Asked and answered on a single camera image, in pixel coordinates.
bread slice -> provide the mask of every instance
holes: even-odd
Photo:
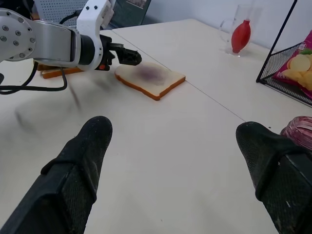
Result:
[[[77,67],[72,67],[72,68],[63,68],[64,73],[66,75],[68,74],[73,74],[73,73],[78,73],[78,72],[83,72],[83,70],[77,68]],[[42,77],[44,79],[49,79],[49,78],[54,78],[54,77],[59,77],[62,75],[62,71],[60,70],[60,68],[57,69],[53,69],[53,70],[43,70],[41,72]]]
[[[121,65],[116,69],[115,76],[125,85],[156,101],[185,81],[185,75],[151,62],[138,66]]]

snack bag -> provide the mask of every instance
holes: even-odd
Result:
[[[312,31],[273,78],[299,86],[312,99]]]

black cable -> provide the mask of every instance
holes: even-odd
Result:
[[[21,86],[26,86],[26,85],[28,85],[28,84],[32,81],[32,79],[34,78],[35,73],[36,73],[36,71],[37,71],[37,67],[38,67],[38,63],[37,63],[37,62],[34,62],[34,67],[33,67],[33,70],[32,70],[32,72],[31,72],[29,78],[28,78],[28,79],[24,82],[24,84],[22,84]],[[0,91],[0,94],[2,94],[2,95],[14,94],[14,93],[18,92],[19,90],[21,90],[21,89],[12,89],[11,91]]]
[[[77,10],[74,12],[74,14],[66,16],[65,18],[63,18],[59,23],[60,24],[64,24],[67,20],[70,20],[74,17],[78,17],[80,15],[80,13],[82,12],[82,10]],[[21,85],[21,86],[17,86],[17,85],[0,85],[0,95],[8,95],[8,94],[14,94],[20,90],[28,90],[28,91],[44,91],[44,92],[57,92],[57,91],[62,91],[65,90],[67,88],[67,79],[66,79],[66,75],[64,73],[64,70],[62,67],[60,67],[60,70],[62,71],[62,78],[63,78],[63,82],[64,85],[62,87],[59,88],[48,88],[48,87],[37,87],[37,86],[28,86],[28,84],[33,80],[36,71],[38,68],[38,62],[34,62],[34,67],[33,70],[29,76],[29,78]]]
[[[74,14],[72,15],[69,15],[69,16],[66,16],[64,19],[62,19],[59,24],[64,24],[67,20],[70,20],[74,17],[78,17],[80,15],[80,13],[82,12],[82,9],[81,10],[77,10],[74,12]]]
[[[73,17],[75,17],[76,15],[75,14],[72,14],[70,16],[66,16],[64,19],[62,19],[59,24],[64,24],[67,20],[70,20],[72,19]]]
[[[45,91],[45,92],[57,92],[62,91],[67,88],[67,79],[64,73],[63,68],[61,67],[62,77],[64,85],[59,88],[48,88],[48,87],[37,87],[37,86],[15,86],[15,85],[0,85],[0,90],[11,90],[11,91],[20,91],[20,90],[28,90],[28,91]]]

potato chip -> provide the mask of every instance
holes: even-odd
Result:
[[[290,64],[291,70],[298,72],[306,72],[311,67],[310,59],[305,55],[297,55]]]
[[[296,82],[298,82],[298,80],[302,78],[302,75],[300,74],[300,72],[293,71],[290,69],[283,71],[282,74],[288,79],[291,79]]]

